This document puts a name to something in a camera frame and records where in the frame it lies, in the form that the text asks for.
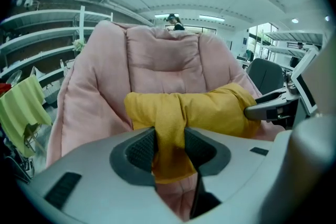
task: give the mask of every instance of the fluorescent light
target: fluorescent light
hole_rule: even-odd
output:
[[[156,14],[154,16],[155,16],[155,18],[167,18],[169,16],[169,14]]]
[[[223,19],[223,18],[206,16],[206,15],[200,15],[200,19],[217,20],[219,22],[224,22],[225,21],[225,19]]]

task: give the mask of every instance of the dark rectangular slot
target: dark rectangular slot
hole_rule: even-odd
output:
[[[305,94],[306,94],[306,96],[309,100],[310,105],[311,106],[316,105],[315,100],[314,100],[313,96],[311,95],[311,92],[309,91],[309,89],[307,87],[307,84],[303,80],[302,76],[299,75],[297,79],[298,79],[298,82],[300,83],[301,87],[303,88],[303,91],[305,92]]]
[[[260,147],[254,147],[250,151],[254,152],[254,153],[257,153],[257,154],[260,154],[260,155],[263,155],[263,156],[266,156],[267,153],[268,153],[268,150],[265,150],[265,149],[260,148]]]
[[[65,173],[48,192],[45,200],[61,210],[81,177],[76,173]]]

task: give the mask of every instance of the person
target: person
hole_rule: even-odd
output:
[[[170,13],[168,18],[165,20],[167,20],[170,24],[174,25],[174,31],[185,30],[180,18],[176,17],[175,14]]]

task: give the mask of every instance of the window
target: window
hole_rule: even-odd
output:
[[[249,29],[249,38],[247,43],[247,49],[254,52],[254,58],[269,59],[271,54],[269,50],[266,50],[261,45],[261,39],[263,45],[277,45],[276,41],[273,41],[270,37],[263,35],[263,33],[276,32],[278,28],[270,23],[254,26]]]
[[[197,26],[185,25],[184,28],[185,28],[186,31],[193,32],[193,33],[196,33],[196,34],[199,34],[199,33],[216,34],[216,29],[207,28],[207,27],[197,27]],[[173,25],[166,25],[165,29],[174,30],[174,26]]]

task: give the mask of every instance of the pink fabric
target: pink fabric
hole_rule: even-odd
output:
[[[261,96],[221,39],[102,21],[76,58],[58,95],[47,166],[88,142],[132,130],[123,100],[142,93],[207,92],[236,82]],[[262,122],[255,138],[273,140],[281,126]],[[183,220],[189,218],[197,175],[157,185]]]

